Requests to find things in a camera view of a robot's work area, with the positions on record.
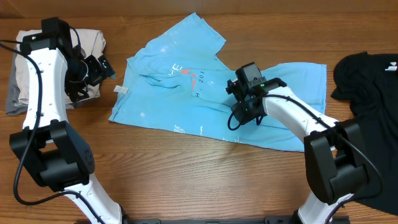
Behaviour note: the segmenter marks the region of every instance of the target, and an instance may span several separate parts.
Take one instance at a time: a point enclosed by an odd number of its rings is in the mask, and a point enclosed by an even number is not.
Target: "black garment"
[[[359,203],[398,215],[398,71],[385,71],[391,62],[398,62],[398,54],[363,52],[345,57],[335,68],[337,88],[331,97],[350,100],[368,157],[384,178],[383,195]],[[373,182],[359,196],[379,189],[379,183]]]

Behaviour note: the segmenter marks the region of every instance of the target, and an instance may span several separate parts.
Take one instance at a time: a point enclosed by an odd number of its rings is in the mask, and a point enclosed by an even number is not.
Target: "folded cloth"
[[[89,29],[77,29],[80,43],[82,49],[86,52],[86,55],[94,55],[96,58],[100,57],[105,48],[106,41],[103,37],[103,34],[99,30],[89,30]],[[30,31],[19,31],[17,36],[17,41],[22,42],[24,36],[38,34],[41,30],[30,30]],[[70,30],[72,45],[77,45],[77,36],[73,30]],[[23,56],[17,55],[15,59],[16,66],[16,82],[17,86],[20,90],[18,100],[19,103],[28,104],[29,103],[29,71],[27,68],[26,60]],[[88,100],[90,98],[100,97],[100,85],[91,86],[88,85],[88,95],[89,98],[84,99]],[[65,103],[70,104],[72,101],[65,94]]]
[[[336,89],[331,97],[349,100],[355,120],[361,128],[368,158],[384,179],[380,197],[358,201],[371,208],[398,215],[398,71],[386,71],[398,62],[398,54],[349,55],[335,68]],[[380,184],[373,181],[364,197],[378,193]]]
[[[109,120],[122,124],[194,134],[285,151],[303,144],[282,123],[265,117],[230,131],[227,120],[236,100],[225,92],[235,79],[216,54],[225,39],[192,14],[127,60],[123,87]],[[326,65],[283,63],[262,71],[279,77],[298,97],[325,112]],[[238,122],[233,119],[231,126]]]

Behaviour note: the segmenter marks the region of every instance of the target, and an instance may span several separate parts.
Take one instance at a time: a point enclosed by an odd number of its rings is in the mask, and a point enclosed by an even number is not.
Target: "wooden table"
[[[118,78],[101,86],[101,98],[68,110],[70,124],[90,144],[96,175],[107,193],[132,218],[262,218],[290,215],[310,191],[304,156],[108,121],[123,84],[126,59],[184,16],[62,18],[76,28],[102,30],[106,56]],[[352,117],[348,103],[329,97],[333,68],[349,54],[398,52],[398,15],[267,14],[205,16],[226,40],[219,58],[230,69],[255,61],[261,69],[283,62],[328,65],[326,114]],[[0,39],[15,40],[19,30],[39,29],[40,19],[1,19]],[[12,183],[18,159],[9,135],[21,130],[24,114],[5,115],[12,54],[0,51],[0,223],[72,223],[84,215],[66,198],[34,207],[18,204]],[[52,194],[22,172],[26,200]],[[352,223],[398,223],[398,217],[357,203],[341,209]]]

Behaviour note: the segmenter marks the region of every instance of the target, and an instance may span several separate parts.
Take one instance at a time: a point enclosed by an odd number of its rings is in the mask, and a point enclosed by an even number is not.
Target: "black and white robotic arm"
[[[65,193],[91,223],[127,224],[128,216],[122,207],[108,196],[95,177],[93,153],[68,124],[65,111],[64,92],[76,101],[86,96],[81,89],[87,84],[96,85],[114,71],[104,57],[83,58],[81,50],[72,47],[66,22],[57,18],[43,20],[42,30],[40,34],[25,37],[21,45],[22,53],[36,63],[42,74],[39,127],[34,143],[27,146],[37,119],[39,100],[37,71],[27,60],[29,107],[23,130],[10,136],[11,148],[20,160],[28,149],[26,159],[21,162],[35,182],[41,187],[49,186],[54,192]],[[344,136],[363,151],[358,125],[339,123],[317,112],[296,97],[282,80],[267,81],[254,63],[243,66],[236,75],[237,79],[228,81],[226,89],[238,101],[232,107],[228,126],[232,116],[239,125],[253,119],[260,123],[263,116],[271,116],[291,130],[305,145],[307,180],[312,192],[289,221],[327,223],[339,203],[369,182],[366,163],[336,137],[337,134]],[[41,152],[49,142],[54,142],[57,149]],[[336,159],[331,153],[335,148],[344,152]]]

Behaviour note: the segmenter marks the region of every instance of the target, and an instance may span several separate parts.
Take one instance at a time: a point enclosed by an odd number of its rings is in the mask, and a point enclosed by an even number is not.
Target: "black fabric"
[[[398,71],[385,71],[391,62],[398,62],[398,54],[363,52],[345,57],[335,68],[337,88],[331,97],[350,101],[368,157],[384,179],[383,195],[359,203],[398,215]],[[372,181],[358,196],[379,189],[379,183]]]

